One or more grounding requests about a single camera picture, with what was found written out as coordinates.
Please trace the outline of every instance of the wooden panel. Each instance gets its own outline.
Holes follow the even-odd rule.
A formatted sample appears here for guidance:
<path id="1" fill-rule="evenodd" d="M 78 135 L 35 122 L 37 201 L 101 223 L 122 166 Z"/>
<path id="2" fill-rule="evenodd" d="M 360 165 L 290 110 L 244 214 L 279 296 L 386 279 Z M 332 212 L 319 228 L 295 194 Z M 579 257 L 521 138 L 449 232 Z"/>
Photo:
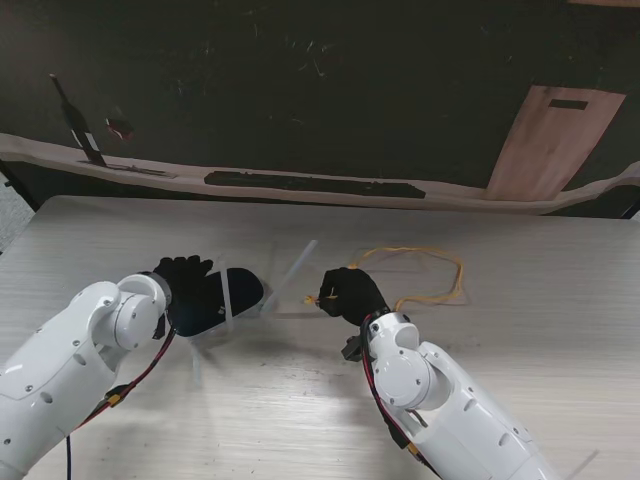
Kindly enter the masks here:
<path id="1" fill-rule="evenodd" d="M 385 178 L 384 184 L 406 184 L 424 193 L 424 198 L 382 197 L 369 195 L 353 195 L 325 191 L 297 191 L 279 188 L 265 188 L 262 186 L 210 185 L 207 178 L 216 173 L 237 175 L 283 176 L 295 183 L 300 179 L 331 180 L 345 182 L 361 182 L 365 187 L 380 182 L 380 178 L 345 177 L 339 175 L 319 175 L 298 172 L 284 172 L 275 170 L 254 170 L 235 167 L 198 167 L 193 165 L 178 165 L 171 163 L 141 160 L 137 158 L 113 157 L 104 155 L 109 165 L 120 167 L 118 170 L 105 169 L 82 162 L 84 153 L 77 148 L 64 147 L 51 143 L 38 142 L 14 135 L 0 133 L 0 158 L 9 164 L 10 169 L 21 178 L 31 176 L 38 187 L 39 197 L 48 198 L 49 194 L 59 194 L 55 185 L 69 183 L 70 176 L 87 175 L 95 177 L 101 185 L 95 195 L 107 196 L 109 187 L 102 181 L 120 183 L 118 195 L 139 194 L 138 186 L 150 187 L 149 195 L 160 195 L 161 190 L 184 192 L 187 195 L 211 195 L 219 197 L 264 198 L 285 200 L 289 202 L 338 204 L 353 206 L 368 206 L 379 208 L 404 208 L 415 210 L 462 210 L 495 213 L 523 213 L 527 215 L 541 215 L 577 203 L 593 200 L 603 193 L 622 185 L 640 185 L 640 161 L 632 163 L 617 175 L 588 183 L 580 188 L 563 191 L 553 200 L 532 202 L 496 202 L 485 197 L 485 188 L 466 187 L 443 182 L 432 182 L 414 179 Z M 49 169 L 46 172 L 47 182 L 38 181 L 42 171 L 40 167 Z M 598 165 L 597 169 L 611 168 L 611 165 Z M 144 170 L 164 171 L 168 176 L 148 175 Z M 613 215 L 607 209 L 607 216 Z"/>
<path id="2" fill-rule="evenodd" d="M 312 238 L 273 314 L 239 319 L 235 340 L 203 360 L 200 389 L 177 339 L 121 406 L 73 434 L 74 478 L 432 479 L 389 438 L 362 366 L 342 360 L 354 327 L 302 303 L 326 269 L 402 244 L 464 260 L 467 305 L 408 314 L 531 430 L 560 478 L 596 450 L 576 480 L 638 478 L 640 227 L 630 221 L 58 197 L 0 257 L 0 361 L 92 282 L 164 255 L 224 253 L 277 285 Z M 446 289 L 454 270 L 412 255 L 363 268 L 389 302 Z M 132 352 L 117 383 L 158 347 Z M 60 445 L 28 479 L 64 469 Z"/>
<path id="3" fill-rule="evenodd" d="M 553 200 L 596 146 L 625 95 L 533 86 L 493 170 L 491 200 Z"/>

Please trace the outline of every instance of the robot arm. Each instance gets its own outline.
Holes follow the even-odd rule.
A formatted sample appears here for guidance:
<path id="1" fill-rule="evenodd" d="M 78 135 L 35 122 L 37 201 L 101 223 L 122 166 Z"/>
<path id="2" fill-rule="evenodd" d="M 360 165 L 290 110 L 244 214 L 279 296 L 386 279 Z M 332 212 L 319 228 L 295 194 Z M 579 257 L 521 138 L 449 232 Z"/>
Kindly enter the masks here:
<path id="1" fill-rule="evenodd" d="M 24 477 L 91 414 L 126 354 L 171 301 L 162 278 L 99 282 L 39 328 L 0 370 L 0 480 Z"/>
<path id="2" fill-rule="evenodd" d="M 443 480 L 559 480 L 527 429 L 405 315 L 362 328 L 382 407 Z"/>

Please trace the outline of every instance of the black cable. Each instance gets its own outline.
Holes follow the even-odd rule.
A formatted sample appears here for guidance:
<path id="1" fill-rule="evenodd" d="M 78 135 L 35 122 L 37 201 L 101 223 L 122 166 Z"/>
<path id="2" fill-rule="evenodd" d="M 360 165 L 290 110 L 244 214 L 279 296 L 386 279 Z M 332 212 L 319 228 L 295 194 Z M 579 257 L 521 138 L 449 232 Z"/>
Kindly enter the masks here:
<path id="1" fill-rule="evenodd" d="M 71 480 L 71 434 L 67 436 L 67 480 Z"/>

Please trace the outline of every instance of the wooden plank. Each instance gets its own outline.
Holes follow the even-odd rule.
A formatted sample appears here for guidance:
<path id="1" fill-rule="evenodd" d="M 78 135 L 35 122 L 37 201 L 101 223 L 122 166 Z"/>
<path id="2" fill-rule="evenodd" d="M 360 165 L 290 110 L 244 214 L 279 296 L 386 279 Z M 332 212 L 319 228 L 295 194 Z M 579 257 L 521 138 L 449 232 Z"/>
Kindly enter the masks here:
<path id="1" fill-rule="evenodd" d="M 347 177 L 340 175 L 308 174 L 275 170 L 255 170 L 236 167 L 201 167 L 175 163 L 155 162 L 138 158 L 114 157 L 104 155 L 109 165 L 123 167 L 119 170 L 105 169 L 82 163 L 84 152 L 77 148 L 52 143 L 29 140 L 0 133 L 0 158 L 2 162 L 14 168 L 15 163 L 27 163 L 43 168 L 87 175 L 123 185 L 142 185 L 145 187 L 220 197 L 264 198 L 290 202 L 367 206 L 379 208 L 404 208 L 414 210 L 463 210 L 496 213 L 523 213 L 541 215 L 563 207 L 593 200 L 604 192 L 622 185 L 640 185 L 640 161 L 631 163 L 615 177 L 602 178 L 580 188 L 563 191 L 553 200 L 533 202 L 493 201 L 486 198 L 485 188 L 467 187 L 451 183 L 415 179 L 385 178 L 384 183 L 403 183 L 424 192 L 424 198 L 382 197 L 352 195 L 340 192 L 296 191 L 265 188 L 264 186 L 207 185 L 205 179 L 216 172 L 277 175 L 298 179 L 336 180 L 362 182 L 363 184 L 380 181 L 379 178 Z M 148 175 L 144 170 L 157 170 L 169 173 L 169 176 Z"/>
<path id="2" fill-rule="evenodd" d="M 596 146 L 625 96 L 532 86 L 502 147 L 486 198 L 553 200 Z"/>

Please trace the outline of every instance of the wood grain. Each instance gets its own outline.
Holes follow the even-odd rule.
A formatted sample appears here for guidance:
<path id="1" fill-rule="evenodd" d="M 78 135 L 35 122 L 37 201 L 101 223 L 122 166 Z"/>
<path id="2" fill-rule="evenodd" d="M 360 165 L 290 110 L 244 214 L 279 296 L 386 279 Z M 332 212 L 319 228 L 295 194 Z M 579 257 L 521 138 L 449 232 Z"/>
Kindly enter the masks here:
<path id="1" fill-rule="evenodd" d="M 553 200 L 600 141 L 624 99 L 599 90 L 532 86 L 502 147 L 486 198 Z M 585 108 L 554 106 L 572 102 Z"/>
<path id="2" fill-rule="evenodd" d="M 640 227 L 628 221 L 292 205 L 59 197 L 0 257 L 0 361 L 86 285 L 153 268 L 160 257 L 224 253 L 278 284 L 319 245 L 273 315 L 238 320 L 194 386 L 178 339 L 118 408 L 73 434 L 74 478 L 428 479 L 397 449 L 361 367 L 340 356 L 353 327 L 305 295 L 323 272 L 384 245 L 433 245 L 465 261 L 460 306 L 408 305 L 532 432 L 562 477 L 640 476 Z M 376 257 L 363 268 L 388 302 L 450 286 L 430 257 Z M 121 381 L 158 344 L 132 354 Z M 64 478 L 64 447 L 30 480 Z"/>

